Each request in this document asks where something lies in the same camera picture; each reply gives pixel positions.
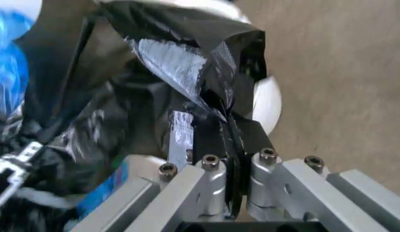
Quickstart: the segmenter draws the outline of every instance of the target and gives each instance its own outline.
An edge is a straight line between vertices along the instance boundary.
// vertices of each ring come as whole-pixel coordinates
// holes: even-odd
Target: beige carpet
[[[285,159],[358,168],[400,195],[400,0],[239,0],[267,32]]]

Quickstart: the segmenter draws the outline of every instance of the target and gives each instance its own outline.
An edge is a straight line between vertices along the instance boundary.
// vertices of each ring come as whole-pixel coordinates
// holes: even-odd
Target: screw head
[[[325,167],[323,160],[317,156],[307,156],[304,158],[304,162],[319,174],[323,172],[323,168]]]
[[[216,171],[219,169],[220,158],[215,155],[205,155],[201,159],[201,167],[206,171]]]
[[[165,163],[158,168],[160,180],[169,182],[177,175],[177,166],[174,163]]]
[[[259,159],[267,165],[273,165],[276,163],[278,156],[279,155],[273,148],[267,147],[260,151]]]

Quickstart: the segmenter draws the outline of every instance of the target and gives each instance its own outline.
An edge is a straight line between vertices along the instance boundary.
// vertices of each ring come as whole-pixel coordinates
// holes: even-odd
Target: blue plastic bottle
[[[33,22],[18,12],[0,9],[0,118],[6,119],[24,99],[28,63],[12,39],[27,32]]]

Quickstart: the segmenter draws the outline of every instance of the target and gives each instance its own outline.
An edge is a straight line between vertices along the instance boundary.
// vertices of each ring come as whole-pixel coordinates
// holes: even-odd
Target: crumpled plastic bag
[[[91,56],[74,59],[72,72],[54,80],[58,91],[32,76],[23,114],[0,125],[0,156],[34,140],[47,148],[23,187],[33,191],[21,189],[8,202],[0,231],[61,231],[115,160],[128,154],[166,158],[173,110],[202,120],[212,114],[224,121],[232,110],[251,114],[254,83],[266,77],[264,32],[193,9],[141,2],[101,4],[91,18],[82,34],[106,19],[127,43],[116,40],[101,60],[101,51],[86,48],[83,55]],[[88,60],[95,57],[95,63]],[[44,192],[64,204],[35,198]],[[25,213],[6,213],[20,209]]]

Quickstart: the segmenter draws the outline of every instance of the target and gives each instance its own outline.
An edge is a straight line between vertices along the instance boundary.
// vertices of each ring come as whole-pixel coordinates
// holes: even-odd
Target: white object
[[[175,5],[183,8],[195,8],[227,17],[236,21],[250,23],[241,10],[226,0],[134,0]],[[273,76],[263,79],[255,85],[253,101],[253,120],[261,123],[266,134],[270,134],[279,121],[282,111],[282,94]]]
[[[30,18],[33,22],[37,21],[42,5],[43,0],[0,0],[0,9],[17,11]]]

